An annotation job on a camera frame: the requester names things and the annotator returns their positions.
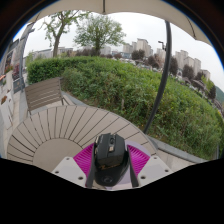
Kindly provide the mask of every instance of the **wooden bench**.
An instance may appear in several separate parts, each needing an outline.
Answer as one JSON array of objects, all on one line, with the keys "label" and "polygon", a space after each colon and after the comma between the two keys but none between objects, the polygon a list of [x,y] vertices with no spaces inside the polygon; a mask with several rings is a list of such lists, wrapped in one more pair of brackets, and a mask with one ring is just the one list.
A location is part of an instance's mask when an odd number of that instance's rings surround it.
[{"label": "wooden bench", "polygon": [[32,84],[25,88],[25,95],[27,101],[27,110],[24,114],[26,119],[28,112],[61,101],[62,105],[66,102],[67,105],[73,105],[73,102],[66,96],[61,94],[61,78],[56,77],[42,82]]}]

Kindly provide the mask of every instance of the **black pole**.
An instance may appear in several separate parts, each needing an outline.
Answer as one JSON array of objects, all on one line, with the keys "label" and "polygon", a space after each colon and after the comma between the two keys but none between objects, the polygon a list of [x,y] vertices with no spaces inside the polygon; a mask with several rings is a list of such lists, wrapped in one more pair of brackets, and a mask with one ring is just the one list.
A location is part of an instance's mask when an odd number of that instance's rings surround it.
[{"label": "black pole", "polygon": [[154,116],[157,112],[160,101],[162,99],[163,92],[166,87],[166,82],[167,82],[167,78],[168,78],[168,72],[169,72],[170,60],[171,60],[171,52],[172,52],[172,35],[171,35],[170,23],[167,21],[165,21],[165,23],[166,23],[167,44],[166,44],[166,58],[165,58],[164,70],[163,70],[163,75],[162,75],[162,79],[160,82],[159,90],[158,90],[158,93],[156,96],[156,100],[155,100],[153,108],[152,108],[152,112],[151,112],[149,119],[147,121],[147,124],[144,128],[144,134],[147,134],[149,127],[154,119]]}]

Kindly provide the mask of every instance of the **sky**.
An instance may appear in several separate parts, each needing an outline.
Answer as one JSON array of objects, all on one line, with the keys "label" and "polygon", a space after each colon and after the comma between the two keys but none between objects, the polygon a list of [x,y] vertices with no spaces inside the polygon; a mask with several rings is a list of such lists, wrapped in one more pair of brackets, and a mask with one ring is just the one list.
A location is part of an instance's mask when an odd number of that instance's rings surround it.
[{"label": "sky", "polygon": [[[162,19],[139,13],[113,13],[109,17],[121,24],[123,32],[126,33],[126,37],[124,37],[126,43],[137,42],[137,38],[146,39],[148,44],[151,45],[153,53],[156,53],[157,48],[162,48],[162,44],[158,43],[158,41],[166,43],[166,26],[165,21]],[[24,57],[32,50],[52,49],[49,40],[45,40],[46,30],[44,30],[44,27],[40,29],[43,21],[44,19],[41,19],[34,24],[35,31],[30,33],[28,37]],[[13,40],[21,37],[25,27],[21,28]],[[76,35],[75,31],[76,25],[70,26],[70,32],[61,36],[59,47],[73,47],[74,50],[81,49],[82,47],[76,46],[73,42]],[[195,40],[173,24],[171,24],[171,31],[172,55],[175,55],[176,51],[184,50],[188,52],[189,57],[199,59],[201,69],[208,70],[211,73],[211,81],[224,92],[224,70],[215,49],[204,42]],[[111,46],[111,49],[122,51],[123,46]]]}]

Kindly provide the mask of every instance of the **curved stone bench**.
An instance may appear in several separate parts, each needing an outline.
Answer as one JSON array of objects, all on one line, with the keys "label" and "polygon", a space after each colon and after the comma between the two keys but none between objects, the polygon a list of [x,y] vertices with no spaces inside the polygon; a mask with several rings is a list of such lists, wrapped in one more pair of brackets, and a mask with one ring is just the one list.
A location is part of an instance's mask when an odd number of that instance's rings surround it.
[{"label": "curved stone bench", "polygon": [[9,139],[7,158],[52,172],[64,157],[74,157],[105,133],[117,133],[156,154],[153,143],[124,118],[95,107],[67,105],[24,120]]}]

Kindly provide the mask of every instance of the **bush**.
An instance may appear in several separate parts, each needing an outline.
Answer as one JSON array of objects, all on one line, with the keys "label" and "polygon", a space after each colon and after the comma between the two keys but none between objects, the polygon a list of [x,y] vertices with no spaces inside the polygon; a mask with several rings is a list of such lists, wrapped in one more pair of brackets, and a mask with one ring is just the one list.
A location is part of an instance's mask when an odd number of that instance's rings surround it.
[{"label": "bush", "polygon": [[[63,90],[96,102],[140,129],[152,111],[161,80],[159,73],[100,57],[45,59],[28,67],[33,83],[56,76],[64,77]],[[217,144],[224,144],[220,117],[206,100],[169,77],[149,135],[209,160]]]}]

